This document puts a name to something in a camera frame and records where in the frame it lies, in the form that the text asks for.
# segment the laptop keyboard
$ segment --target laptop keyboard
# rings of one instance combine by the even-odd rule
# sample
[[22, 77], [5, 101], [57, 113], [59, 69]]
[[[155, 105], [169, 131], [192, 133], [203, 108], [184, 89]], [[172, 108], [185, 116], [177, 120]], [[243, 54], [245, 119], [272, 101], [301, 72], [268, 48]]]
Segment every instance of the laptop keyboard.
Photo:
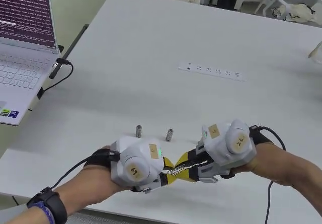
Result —
[[31, 59], [0, 52], [0, 85], [33, 89], [50, 59]]

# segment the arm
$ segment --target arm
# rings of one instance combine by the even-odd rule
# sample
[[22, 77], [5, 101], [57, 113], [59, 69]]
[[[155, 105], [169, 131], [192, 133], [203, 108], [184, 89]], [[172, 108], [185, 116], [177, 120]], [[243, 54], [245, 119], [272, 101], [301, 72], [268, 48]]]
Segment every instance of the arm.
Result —
[[[122, 190], [111, 181], [110, 171], [100, 166], [86, 166], [73, 179], [55, 189], [68, 216]], [[49, 220], [41, 209], [32, 207], [7, 224], [49, 224]]]
[[322, 170], [313, 163], [290, 154], [271, 143], [256, 146], [257, 156], [235, 173], [251, 171], [300, 192], [322, 216]]

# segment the laptop screen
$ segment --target laptop screen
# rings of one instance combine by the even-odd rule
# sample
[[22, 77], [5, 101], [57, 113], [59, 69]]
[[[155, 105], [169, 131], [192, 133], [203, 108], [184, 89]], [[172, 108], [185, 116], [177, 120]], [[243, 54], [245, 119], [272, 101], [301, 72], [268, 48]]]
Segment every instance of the laptop screen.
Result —
[[0, 37], [55, 49], [49, 0], [0, 0]]

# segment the laptop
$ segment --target laptop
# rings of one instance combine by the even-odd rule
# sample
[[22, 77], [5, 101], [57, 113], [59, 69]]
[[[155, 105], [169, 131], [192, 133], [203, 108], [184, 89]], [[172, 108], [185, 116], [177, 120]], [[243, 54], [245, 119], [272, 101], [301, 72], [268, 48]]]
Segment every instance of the laptop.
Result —
[[0, 123], [19, 125], [59, 56], [50, 0], [0, 0]]

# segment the black wrist strap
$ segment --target black wrist strap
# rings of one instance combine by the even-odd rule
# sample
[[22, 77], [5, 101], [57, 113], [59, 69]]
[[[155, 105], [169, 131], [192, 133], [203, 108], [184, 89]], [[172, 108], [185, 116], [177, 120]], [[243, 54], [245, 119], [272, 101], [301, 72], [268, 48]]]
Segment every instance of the black wrist strap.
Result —
[[99, 165], [106, 168], [111, 168], [111, 161], [117, 162], [120, 160], [120, 153], [109, 150], [108, 148], [102, 148], [92, 154], [89, 160], [85, 163], [87, 165]]
[[65, 224], [67, 222], [67, 211], [57, 192], [53, 192], [47, 187], [31, 198], [27, 203], [27, 207], [30, 208], [34, 203], [41, 201], [51, 211], [56, 224]]
[[272, 143], [272, 141], [261, 134], [261, 132], [257, 129], [257, 126], [250, 127], [250, 137], [253, 139], [255, 146], [266, 142]]

